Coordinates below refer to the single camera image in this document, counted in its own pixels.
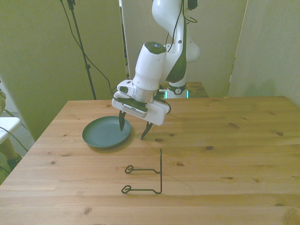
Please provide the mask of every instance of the black cable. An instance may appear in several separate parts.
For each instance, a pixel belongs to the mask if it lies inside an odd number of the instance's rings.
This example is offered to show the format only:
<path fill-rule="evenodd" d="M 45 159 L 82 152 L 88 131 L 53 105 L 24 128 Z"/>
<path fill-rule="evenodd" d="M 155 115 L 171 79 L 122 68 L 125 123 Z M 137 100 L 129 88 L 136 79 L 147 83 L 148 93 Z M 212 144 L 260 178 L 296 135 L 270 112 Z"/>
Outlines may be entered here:
<path fill-rule="evenodd" d="M 175 31 L 176 31 L 176 27 L 177 27 L 177 23 L 178 23 L 178 20 L 179 20 L 179 17 L 180 17 L 180 14 L 181 14 L 181 11 L 182 11 L 182 8 L 183 8 L 183 0 L 181 0 L 181 6 L 180 6 L 180 12 L 179 12 L 179 15 L 177 17 L 177 21 L 175 23 L 175 27 L 174 27 L 174 31 L 173 31 L 173 38 L 172 38 L 172 43 L 171 43 L 171 47 L 170 49 L 168 50 L 168 52 L 171 50 L 172 46 L 173 46 L 173 42 L 174 42 L 174 35 L 175 35 Z"/>
<path fill-rule="evenodd" d="M 182 11 L 182 14 L 183 14 L 183 17 L 184 17 L 187 21 L 189 21 L 189 22 L 191 22 L 191 23 L 198 23 L 198 21 L 197 21 L 196 19 L 192 18 L 192 17 L 189 17 L 189 18 L 193 19 L 194 21 L 191 21 L 191 20 L 187 19 L 186 16 L 184 15 L 184 9 L 183 9 L 183 11 Z"/>
<path fill-rule="evenodd" d="M 166 38 L 166 40 L 165 40 L 165 47 L 167 47 L 168 37 L 169 37 L 169 33 L 168 33 L 167 38 Z"/>
<path fill-rule="evenodd" d="M 17 142 L 19 142 L 19 144 L 25 149 L 25 151 L 28 152 L 27 148 L 25 148 L 25 146 L 19 141 L 19 139 L 17 139 L 11 132 L 9 132 L 8 130 L 6 130 L 3 127 L 0 127 L 2 130 L 5 130 L 6 132 L 8 132 L 14 139 L 16 139 Z"/>
<path fill-rule="evenodd" d="M 71 27 L 71 23 L 70 23 L 70 20 L 69 20 L 69 17 L 68 17 L 66 8 L 65 8 L 65 6 L 64 6 L 64 4 L 63 4 L 63 2 L 62 2 L 62 0 L 60 0 L 60 2 L 61 2 L 61 4 L 62 4 L 62 7 L 64 8 L 64 11 L 65 11 L 65 14 L 66 14 L 66 17 L 67 17 L 67 22 L 68 22 L 69 27 L 70 27 L 71 34 L 72 34 L 72 36 L 73 36 L 75 42 L 77 43 L 78 47 L 81 49 L 80 44 L 78 43 L 77 39 L 75 38 L 75 36 L 74 36 L 74 34 L 73 34 L 73 30 L 72 30 L 72 27 Z M 98 70 L 98 71 L 102 74 L 102 76 L 107 80 L 109 89 L 110 89 L 110 91 L 112 92 L 111 84 L 110 84 L 108 78 L 101 72 L 100 69 L 98 69 L 98 68 L 95 66 L 95 64 L 89 59 L 89 57 L 88 57 L 86 54 L 85 54 L 85 57 L 86 57 L 86 58 L 88 59 L 88 61 L 93 65 L 93 67 L 94 67 L 96 70 Z"/>
<path fill-rule="evenodd" d="M 4 109 L 4 111 L 5 111 L 8 115 L 10 115 L 11 117 L 16 117 L 16 116 L 14 116 L 10 111 L 8 111 L 7 109 Z M 27 127 L 26 127 L 24 124 L 21 123 L 21 125 L 22 125 L 26 130 L 28 130 Z"/>
<path fill-rule="evenodd" d="M 7 172 L 8 174 L 10 174 L 10 172 L 7 171 L 4 167 L 0 166 L 0 169 L 4 170 L 4 171 Z"/>

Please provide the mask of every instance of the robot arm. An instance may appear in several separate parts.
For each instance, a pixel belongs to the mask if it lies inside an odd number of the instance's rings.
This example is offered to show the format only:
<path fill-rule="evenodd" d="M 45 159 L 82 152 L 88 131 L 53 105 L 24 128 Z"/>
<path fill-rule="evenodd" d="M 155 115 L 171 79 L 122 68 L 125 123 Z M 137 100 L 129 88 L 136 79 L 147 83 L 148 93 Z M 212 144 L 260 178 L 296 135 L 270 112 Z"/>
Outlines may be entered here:
<path fill-rule="evenodd" d="M 137 60 L 135 77 L 133 80 L 124 80 L 117 86 L 112 105 L 120 110 L 121 130 L 124 128 L 126 113 L 147 121 L 142 138 L 153 124 L 162 125 L 165 115 L 169 112 L 169 106 L 164 104 L 163 99 L 155 98 L 159 80 L 163 78 L 171 83 L 184 80 L 185 83 L 187 62 L 195 61 L 199 57 L 200 50 L 189 37 L 187 22 L 183 16 L 186 7 L 197 6 L 195 4 L 197 0 L 188 0 L 188 5 L 185 5 L 185 2 L 184 0 L 153 1 L 153 17 L 174 37 L 174 43 L 163 46 L 156 42 L 146 42 Z"/>

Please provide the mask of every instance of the floor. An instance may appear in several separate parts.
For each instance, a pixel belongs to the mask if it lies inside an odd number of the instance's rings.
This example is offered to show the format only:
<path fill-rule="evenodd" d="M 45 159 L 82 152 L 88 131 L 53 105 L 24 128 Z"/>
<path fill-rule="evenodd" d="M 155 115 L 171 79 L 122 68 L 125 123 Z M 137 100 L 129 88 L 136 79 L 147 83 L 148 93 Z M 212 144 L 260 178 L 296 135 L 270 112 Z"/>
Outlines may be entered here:
<path fill-rule="evenodd" d="M 12 112 L 12 114 L 16 117 L 20 117 L 20 115 L 17 112 Z M 1 117 L 10 117 L 6 112 L 3 112 Z M 20 140 L 20 142 L 29 150 L 33 144 L 34 140 L 32 139 L 30 133 L 28 130 L 26 130 L 23 126 L 19 127 L 15 132 L 14 135 L 16 138 Z M 21 147 L 21 145 L 13 138 L 10 137 L 10 141 L 12 142 L 12 145 L 15 149 L 15 152 L 18 153 L 20 156 L 25 156 L 26 151 Z M 6 158 L 4 155 L 0 153 L 0 165 L 4 167 L 7 171 L 10 172 L 9 166 L 7 165 Z M 7 172 L 0 169 L 0 185 L 3 183 L 3 181 L 8 176 Z"/>

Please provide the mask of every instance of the wood knot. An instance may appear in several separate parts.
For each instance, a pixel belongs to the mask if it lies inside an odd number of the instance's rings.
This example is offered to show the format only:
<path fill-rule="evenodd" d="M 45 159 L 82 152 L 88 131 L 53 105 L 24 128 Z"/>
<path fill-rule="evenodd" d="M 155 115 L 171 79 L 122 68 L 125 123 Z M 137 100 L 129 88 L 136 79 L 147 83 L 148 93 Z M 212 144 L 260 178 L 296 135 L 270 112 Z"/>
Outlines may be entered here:
<path fill-rule="evenodd" d="M 267 111 L 269 114 L 276 116 L 277 114 L 272 111 Z"/>
<path fill-rule="evenodd" d="M 228 123 L 230 126 L 234 127 L 234 128 L 240 128 L 238 125 L 236 125 L 235 123 Z"/>
<path fill-rule="evenodd" d="M 84 210 L 83 214 L 84 214 L 84 215 L 88 215 L 90 212 L 92 212 L 92 208 L 87 207 L 87 208 Z"/>

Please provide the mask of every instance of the black wire holder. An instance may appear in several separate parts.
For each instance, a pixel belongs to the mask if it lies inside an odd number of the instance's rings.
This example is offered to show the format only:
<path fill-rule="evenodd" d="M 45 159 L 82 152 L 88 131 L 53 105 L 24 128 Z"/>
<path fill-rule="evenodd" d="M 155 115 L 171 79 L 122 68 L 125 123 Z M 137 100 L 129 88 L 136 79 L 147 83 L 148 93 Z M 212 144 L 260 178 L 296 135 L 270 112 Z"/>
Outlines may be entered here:
<path fill-rule="evenodd" d="M 127 166 L 125 169 L 125 173 L 129 174 L 132 171 L 154 171 L 157 174 L 160 174 L 160 191 L 156 191 L 154 189 L 133 189 L 130 185 L 126 185 L 121 192 L 123 194 L 127 194 L 129 191 L 153 191 L 155 194 L 161 194 L 163 192 L 163 168 L 162 168 L 162 150 L 160 149 L 160 171 L 156 171 L 155 169 L 135 169 L 133 165 Z"/>

